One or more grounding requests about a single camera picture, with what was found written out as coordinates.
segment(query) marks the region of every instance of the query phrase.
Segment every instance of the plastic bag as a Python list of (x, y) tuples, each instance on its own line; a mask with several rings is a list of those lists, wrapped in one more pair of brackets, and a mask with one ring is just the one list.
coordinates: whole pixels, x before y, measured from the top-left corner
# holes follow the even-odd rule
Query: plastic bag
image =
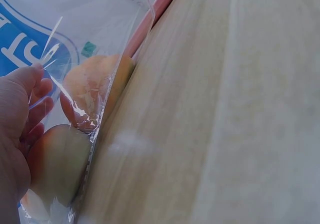
[[(127, 43), (148, 6), (147, 0), (0, 0), (0, 75), (39, 62), (53, 82), (45, 134), (27, 156), (32, 178), (19, 207), (22, 223), (74, 222), (102, 117), (135, 66), (133, 52), (123, 53), (134, 49)], [(41, 101), (32, 98), (30, 108)]]

